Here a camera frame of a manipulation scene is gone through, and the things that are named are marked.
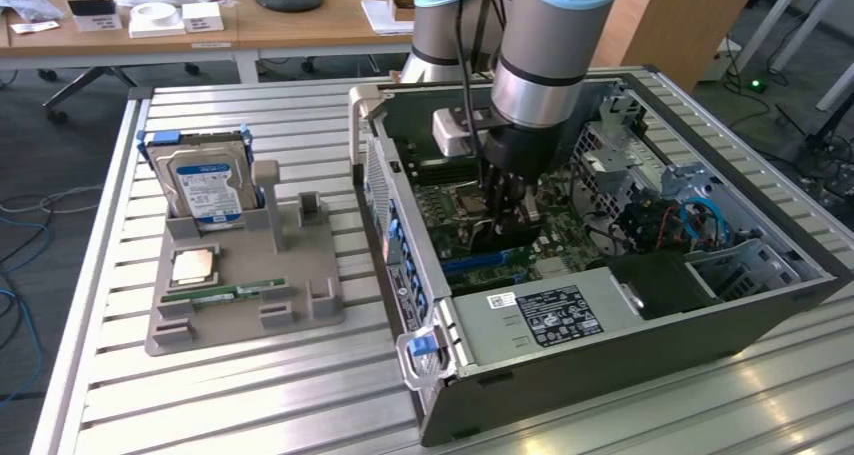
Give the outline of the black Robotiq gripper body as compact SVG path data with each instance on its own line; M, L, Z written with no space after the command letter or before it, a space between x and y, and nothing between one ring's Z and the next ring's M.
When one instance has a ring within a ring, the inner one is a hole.
M535 183L552 162L558 145L558 126L503 125L488 131L483 155L500 174Z

